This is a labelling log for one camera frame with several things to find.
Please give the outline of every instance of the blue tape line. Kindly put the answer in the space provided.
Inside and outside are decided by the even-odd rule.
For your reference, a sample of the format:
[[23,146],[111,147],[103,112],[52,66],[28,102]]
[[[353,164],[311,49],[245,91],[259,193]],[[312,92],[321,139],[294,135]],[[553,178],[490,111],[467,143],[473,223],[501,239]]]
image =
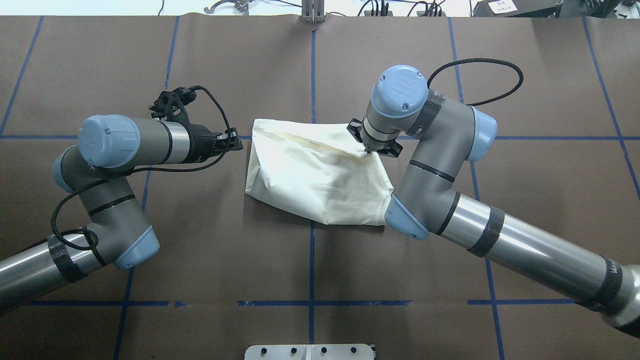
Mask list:
[[496,140],[617,140],[617,136],[496,136]]
[[171,62],[173,61],[173,50],[175,49],[175,39],[178,37],[178,24],[180,24],[180,17],[175,17],[175,24],[173,25],[173,38],[171,39],[171,50],[169,50],[169,61],[166,63],[166,78],[164,79],[164,89],[169,89],[169,75],[171,74]]
[[129,306],[169,306],[168,301],[130,301]]
[[476,175],[476,163],[474,161],[469,161],[469,166],[471,167],[471,180],[474,182],[474,196],[476,200],[480,201],[480,188],[478,187],[478,178]]
[[38,34],[40,34],[40,28],[42,27],[43,20],[44,16],[41,16],[40,20],[38,21],[38,26],[36,27],[36,32],[33,34],[33,38],[31,39],[31,45],[29,46],[29,51],[27,51],[27,56],[24,59],[24,63],[22,63],[22,68],[20,69],[20,74],[18,75],[18,81],[15,82],[13,93],[11,94],[11,98],[9,98],[9,105],[6,107],[6,111],[4,112],[4,117],[2,119],[2,124],[0,124],[0,136],[4,132],[6,122],[9,120],[9,114],[11,113],[11,108],[13,107],[15,96],[18,94],[18,88],[20,88],[20,83],[22,82],[24,71],[27,69],[27,64],[29,63],[29,59],[31,58],[33,48],[36,46],[36,40],[38,39]]
[[[572,299],[502,299],[497,305],[569,305],[575,304]],[[467,305],[492,305],[491,300],[468,300]]]
[[2,135],[6,140],[77,140],[76,135]]
[[251,306],[309,306],[309,300],[262,300],[262,301],[238,301],[240,307]]
[[[450,17],[447,18],[449,21],[449,38],[451,38],[451,52],[453,53],[453,61],[458,61],[458,52],[456,51],[456,38],[453,35],[453,21]],[[465,97],[462,95],[462,80],[460,80],[460,68],[456,65],[456,82],[458,83],[458,97],[460,98],[460,102],[465,103]]]
[[495,336],[498,340],[498,354],[500,355],[500,360],[504,360],[504,346],[502,344],[502,331],[500,330],[500,317],[498,316],[498,302],[495,299],[495,287],[493,286],[491,261],[489,261],[489,259],[484,259],[484,265],[486,267],[486,277],[489,280],[489,294],[491,295],[493,326],[495,327]]
[[118,326],[118,336],[116,337],[116,347],[113,352],[113,360],[120,357],[120,346],[122,345],[122,336],[124,335],[124,323],[127,319],[127,308],[129,307],[129,295],[131,294],[131,283],[133,282],[133,271],[135,266],[129,269],[127,276],[127,288],[124,292],[124,301],[122,302],[122,311],[120,312],[120,325]]
[[145,180],[145,191],[142,193],[142,202],[140,204],[140,208],[142,212],[145,212],[147,208],[147,197],[149,196],[149,182],[151,181],[151,170],[147,171],[147,178]]
[[311,31],[311,124],[316,123],[316,31]]
[[37,300],[29,306],[122,306],[122,301]]
[[239,307],[252,306],[407,306],[412,300],[259,300],[237,301]]
[[[37,300],[28,306],[122,306],[122,301],[99,300]],[[138,307],[163,307],[169,306],[168,301],[130,301],[129,306]]]
[[316,306],[407,306],[412,300],[319,300]]
[[316,222],[310,221],[309,233],[309,343],[313,344],[316,340],[315,335],[315,308],[316,300]]
[[[596,141],[618,141],[618,136],[527,136],[527,135],[515,135],[515,136],[496,136],[496,140],[596,140]],[[622,136],[624,140],[640,140],[640,136]],[[417,140],[408,135],[398,136],[398,140]]]
[[[447,18],[449,21],[449,36],[451,38],[451,51],[453,53],[453,60],[458,60],[458,54],[456,52],[456,41],[455,35],[453,31],[453,21],[449,17]],[[462,92],[462,81],[460,79],[460,70],[456,65],[456,82],[458,84],[458,97],[460,98],[460,102],[465,103],[465,98]],[[476,176],[476,165],[473,161],[469,161],[471,166],[471,178],[474,182],[474,194],[476,196],[476,200],[480,201],[480,190],[478,187],[477,176]],[[493,275],[491,271],[491,263],[489,260],[485,259],[485,267],[486,267],[486,277],[489,282],[489,293],[491,294],[491,302],[492,302],[492,312],[493,312],[493,326],[495,327],[495,337],[498,343],[498,354],[500,355],[500,360],[504,360],[504,346],[502,344],[502,331],[500,330],[500,318],[498,316],[498,306],[495,300],[495,289],[493,287]]]
[[596,54],[593,51],[593,44],[591,43],[591,35],[589,34],[589,26],[587,25],[587,18],[582,17],[582,25],[584,26],[584,34],[587,37],[587,43],[589,44],[589,52],[591,53],[591,59],[593,60],[593,66],[596,69],[596,75],[598,76],[598,80],[600,82],[600,87],[602,88],[602,93],[604,94],[604,99],[607,101],[607,107],[609,108],[609,114],[611,114],[611,120],[613,121],[613,126],[616,128],[616,133],[618,134],[618,139],[620,140],[620,147],[622,147],[622,152],[625,155],[625,161],[627,162],[627,167],[629,169],[629,174],[631,174],[631,179],[634,182],[634,186],[636,188],[636,195],[638,199],[640,199],[640,186],[638,186],[638,180],[636,178],[636,173],[634,172],[634,167],[631,164],[631,159],[629,158],[629,153],[627,152],[627,146],[625,145],[625,141],[622,137],[622,132],[620,131],[620,125],[618,124],[618,119],[616,119],[616,114],[613,111],[613,105],[611,104],[611,100],[609,98],[609,93],[607,91],[607,87],[604,85],[604,80],[602,79],[602,74],[600,73],[600,66],[598,65],[598,60],[596,59]]

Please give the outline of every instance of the cable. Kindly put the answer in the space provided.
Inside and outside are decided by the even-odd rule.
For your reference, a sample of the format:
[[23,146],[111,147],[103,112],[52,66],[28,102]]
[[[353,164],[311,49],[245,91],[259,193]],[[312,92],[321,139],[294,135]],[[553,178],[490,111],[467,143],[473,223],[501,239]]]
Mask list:
[[364,4],[362,4],[362,7],[360,8],[360,11],[358,12],[358,15],[356,16],[360,16],[360,14],[362,13],[362,10],[364,10],[364,7],[367,6],[367,4],[371,3],[372,0],[366,0]]
[[278,1],[279,3],[285,3],[285,4],[288,4],[288,5],[291,5],[291,6],[295,6],[297,8],[301,8],[302,7],[302,5],[288,3],[288,2],[282,1],[282,0],[267,0],[267,1]]
[[[107,183],[106,180],[100,180],[97,181],[96,183],[93,183],[89,186],[85,186],[84,188],[71,193],[70,195],[67,195],[67,197],[65,197],[64,199],[62,199],[62,201],[58,204],[58,206],[56,206],[56,209],[53,211],[53,215],[51,215],[51,230],[53,231],[53,235],[63,244],[65,244],[66,246],[72,248],[72,249],[76,249],[76,250],[81,250],[81,251],[87,251],[87,250],[93,250],[98,246],[98,236],[91,230],[89,229],[71,229],[71,230],[66,230],[63,232],[59,232],[58,231],[58,213],[60,212],[60,209],[62,208],[62,205],[64,205],[67,201],[71,200],[73,197],[75,197],[76,195],[80,195],[81,193],[89,190],[90,188],[95,188],[98,185],[102,185],[104,183]],[[80,246],[80,245],[76,245],[74,243],[72,243],[71,241],[68,241],[67,239],[65,239],[64,235],[68,235],[68,234],[83,234],[84,238],[86,238],[86,242],[89,244],[89,246]]]
[[191,88],[194,91],[195,90],[204,91],[207,94],[207,96],[209,96],[209,98],[216,105],[216,107],[220,111],[220,114],[222,114],[222,119],[225,121],[225,125],[227,127],[227,134],[228,134],[224,151],[214,161],[212,161],[212,162],[210,162],[210,163],[208,163],[208,164],[206,164],[204,166],[201,166],[201,167],[196,167],[196,168],[142,167],[142,168],[137,168],[135,170],[132,170],[132,171],[126,173],[127,175],[135,174],[135,173],[141,172],[141,171],[162,171],[162,172],[194,172],[194,171],[200,171],[200,170],[204,170],[206,168],[212,167],[213,165],[215,165],[218,162],[220,162],[220,160],[222,160],[222,157],[224,157],[224,155],[229,151],[229,147],[231,145],[231,126],[229,125],[229,121],[227,120],[227,114],[225,114],[225,111],[222,109],[222,106],[220,106],[220,103],[216,100],[215,97],[213,97],[213,95],[211,94],[211,92],[207,88],[205,88],[204,86],[200,86],[200,85],[191,86]]
[[[197,167],[197,168],[186,168],[186,169],[179,169],[179,168],[154,168],[154,167],[143,167],[143,168],[137,168],[135,170],[132,170],[128,173],[126,173],[125,175],[131,175],[137,172],[141,172],[141,171],[163,171],[163,172],[194,172],[194,171],[200,171],[200,170],[204,170],[206,168],[212,167],[213,165],[217,164],[218,162],[220,162],[220,160],[222,160],[222,157],[224,157],[224,155],[229,151],[229,147],[231,144],[231,126],[229,125],[229,121],[227,120],[227,114],[225,114],[225,111],[222,109],[222,106],[220,106],[220,103],[216,100],[215,97],[213,97],[213,95],[211,94],[211,92],[206,89],[204,86],[200,86],[200,85],[196,85],[196,86],[192,86],[191,87],[194,91],[195,90],[202,90],[204,91],[209,98],[213,101],[213,103],[216,105],[216,107],[218,107],[218,110],[220,110],[220,113],[222,114],[222,119],[225,121],[225,125],[227,127],[227,141],[225,144],[225,149],[224,151],[212,162],[210,162],[207,165],[204,165],[202,167]],[[53,231],[53,235],[63,244],[65,244],[66,246],[72,248],[72,249],[76,249],[76,250],[81,250],[81,251],[87,251],[87,250],[93,250],[98,246],[98,236],[95,234],[95,232],[89,230],[89,229],[72,229],[72,230],[66,230],[66,231],[58,231],[58,214],[60,213],[60,209],[62,208],[62,206],[69,200],[71,200],[73,197],[75,197],[76,195],[80,195],[81,193],[94,188],[98,185],[102,185],[107,183],[107,180],[100,180],[97,181],[91,185],[85,186],[84,188],[71,193],[70,195],[67,195],[67,197],[65,197],[64,199],[62,199],[62,201],[60,201],[60,203],[58,204],[58,206],[56,206],[56,209],[53,211],[53,215],[51,215],[51,230]],[[89,246],[80,246],[80,245],[76,245],[70,241],[68,241],[67,239],[64,238],[64,235],[68,235],[68,234],[83,234],[84,237],[86,238],[86,242],[89,244]]]
[[418,4],[424,4],[424,12],[427,13],[428,7],[429,5],[427,4],[426,1],[417,1],[413,4],[413,6],[411,7],[411,9],[409,10],[409,13],[406,14],[407,17],[411,16],[411,13],[413,11],[413,9],[415,9],[416,6],[418,6]]
[[467,104],[469,106],[484,105],[484,104],[488,104],[489,102],[493,102],[493,101],[496,101],[496,100],[503,99],[503,98],[513,94],[516,90],[518,90],[520,88],[520,86],[522,85],[522,81],[524,80],[524,75],[522,74],[522,70],[520,70],[520,68],[517,67],[514,63],[510,63],[510,62],[504,61],[504,60],[497,60],[497,59],[472,58],[472,59],[464,59],[464,60],[452,61],[450,63],[446,63],[445,65],[442,65],[441,67],[437,68],[433,72],[433,74],[431,74],[429,79],[427,80],[427,87],[431,87],[431,81],[433,80],[433,78],[435,78],[436,75],[438,75],[438,73],[440,73],[441,71],[443,71],[447,67],[452,67],[452,66],[455,66],[455,65],[461,65],[461,64],[466,64],[466,63],[494,63],[494,64],[499,64],[499,65],[504,65],[504,66],[510,67],[510,68],[512,68],[513,70],[515,70],[518,73],[518,84],[516,86],[514,86],[511,90],[509,90],[508,92],[506,92],[506,93],[504,93],[504,94],[502,94],[500,96],[496,96],[496,97],[493,97],[493,98],[485,100],[485,101],[474,102],[472,104]]

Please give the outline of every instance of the white label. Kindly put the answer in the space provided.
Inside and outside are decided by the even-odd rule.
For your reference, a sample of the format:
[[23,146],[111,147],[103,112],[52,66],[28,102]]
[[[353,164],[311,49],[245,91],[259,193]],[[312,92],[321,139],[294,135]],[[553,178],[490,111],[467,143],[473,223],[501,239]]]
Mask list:
[[518,10],[512,0],[494,1],[489,3],[489,7],[493,13],[510,13]]

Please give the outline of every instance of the white fabric bag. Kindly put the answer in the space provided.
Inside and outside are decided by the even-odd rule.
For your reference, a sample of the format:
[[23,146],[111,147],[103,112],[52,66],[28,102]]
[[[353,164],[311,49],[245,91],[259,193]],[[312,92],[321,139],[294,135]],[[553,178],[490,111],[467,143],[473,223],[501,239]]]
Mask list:
[[394,188],[346,124],[256,119],[245,193],[325,225],[384,225]]

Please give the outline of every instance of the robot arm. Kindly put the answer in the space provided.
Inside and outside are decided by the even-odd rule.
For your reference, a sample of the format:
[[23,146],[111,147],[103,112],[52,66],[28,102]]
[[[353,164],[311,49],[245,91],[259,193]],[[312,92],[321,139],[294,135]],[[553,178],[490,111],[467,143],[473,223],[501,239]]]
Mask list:
[[[122,115],[85,120],[78,145],[56,160],[53,172],[63,189],[79,192],[91,222],[83,227],[84,234],[62,232],[66,244],[51,235],[0,261],[0,315],[110,263],[127,270],[158,251],[156,235],[126,176],[139,165],[198,163],[243,148],[236,129],[228,124],[225,133],[212,133],[189,123],[184,106],[195,100],[199,89],[205,90],[192,86],[162,92],[150,108],[154,118],[167,121]],[[52,228],[57,231],[55,219]]]
[[480,160],[493,143],[493,118],[428,89],[417,69],[398,65],[382,74],[363,121],[353,119],[348,130],[368,151],[393,157],[402,150],[401,132],[420,140],[385,214],[394,229],[420,240],[440,235],[640,338],[640,266],[621,266],[451,189],[463,162]]

